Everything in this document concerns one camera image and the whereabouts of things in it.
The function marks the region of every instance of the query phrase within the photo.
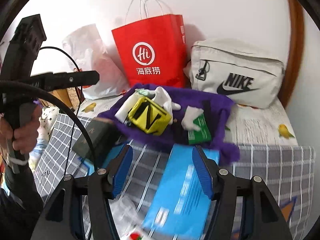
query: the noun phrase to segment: white wall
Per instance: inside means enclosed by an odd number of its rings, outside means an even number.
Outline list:
[[[286,111],[299,144],[313,146],[318,153],[307,233],[320,214],[320,31],[307,12],[304,19],[305,48],[301,70]]]
[[[108,51],[121,65],[111,30],[123,22],[131,0],[30,0],[12,23],[0,47],[4,53],[21,18],[41,14],[47,35],[43,46],[61,47],[62,39],[77,28],[96,23]],[[162,0],[172,11],[182,14],[188,48],[209,37],[234,37],[268,49],[286,62],[290,21],[287,0]],[[150,1],[149,13],[160,13]],[[129,20],[138,20],[138,2]],[[43,50],[34,63],[32,74],[68,71],[65,57],[58,51]]]

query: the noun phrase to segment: plastic bag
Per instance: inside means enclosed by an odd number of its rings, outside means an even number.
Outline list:
[[[123,196],[118,201],[110,204],[110,209],[120,238],[143,222],[137,213],[135,205],[127,196]]]
[[[129,89],[127,79],[108,56],[95,24],[83,26],[62,41],[63,49],[74,59],[80,71],[96,70],[100,80],[96,85],[84,86],[87,99],[118,96]],[[69,66],[76,71],[74,64]]]

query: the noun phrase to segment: checkered bed sheet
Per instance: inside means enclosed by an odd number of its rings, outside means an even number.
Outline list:
[[[80,117],[86,126],[90,119]],[[37,189],[44,201],[47,201],[57,184],[60,182],[73,122],[66,115],[60,114],[50,139],[35,171]],[[72,145],[79,138],[80,131],[76,127]],[[133,161],[126,182],[118,200],[127,195],[137,207],[141,217],[145,217],[156,193],[164,168],[169,158],[169,152],[158,152],[148,145],[131,140]],[[296,205],[289,221],[290,230],[295,240],[301,239],[311,208],[314,178],[315,152],[311,147],[285,146],[255,146],[239,145],[240,160],[231,166],[224,167],[237,177],[251,178],[259,175],[268,185],[279,205],[287,203],[296,197]],[[75,177],[85,176],[87,168],[81,164],[74,151],[70,152],[67,173]],[[206,232],[212,216],[214,202],[209,211]],[[234,230],[240,227],[242,200],[237,199]],[[88,235],[90,218],[87,197],[83,198],[84,227]],[[155,240],[176,240],[179,236],[164,236],[155,231],[146,230]]]

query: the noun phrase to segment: nike swoosh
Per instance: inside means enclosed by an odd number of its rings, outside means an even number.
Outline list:
[[[254,91],[254,90],[257,90],[257,89],[259,89],[259,88],[255,88],[255,89],[245,88],[245,89],[242,89],[242,90],[225,90],[225,89],[223,88],[223,82],[222,82],[222,83],[220,84],[220,86],[217,88],[217,94],[229,96],[229,95],[234,95],[234,94],[239,94],[239,93]]]

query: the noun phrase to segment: metal screw head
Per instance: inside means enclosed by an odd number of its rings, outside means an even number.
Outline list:
[[[255,182],[261,182],[261,181],[262,181],[262,179],[261,179],[259,176],[254,176],[254,177],[253,177],[253,180],[254,180]]]
[[[71,180],[72,176],[70,174],[66,174],[63,176],[63,180],[64,181],[68,181],[68,180]]]
[[[103,175],[103,174],[105,174],[107,171],[106,171],[106,169],[98,169],[98,171],[97,171],[97,173],[99,174],[99,175]]]
[[[221,170],[219,170],[219,173],[221,174],[221,175],[227,175],[228,174],[228,171],[227,170],[225,170],[225,169],[221,169]]]

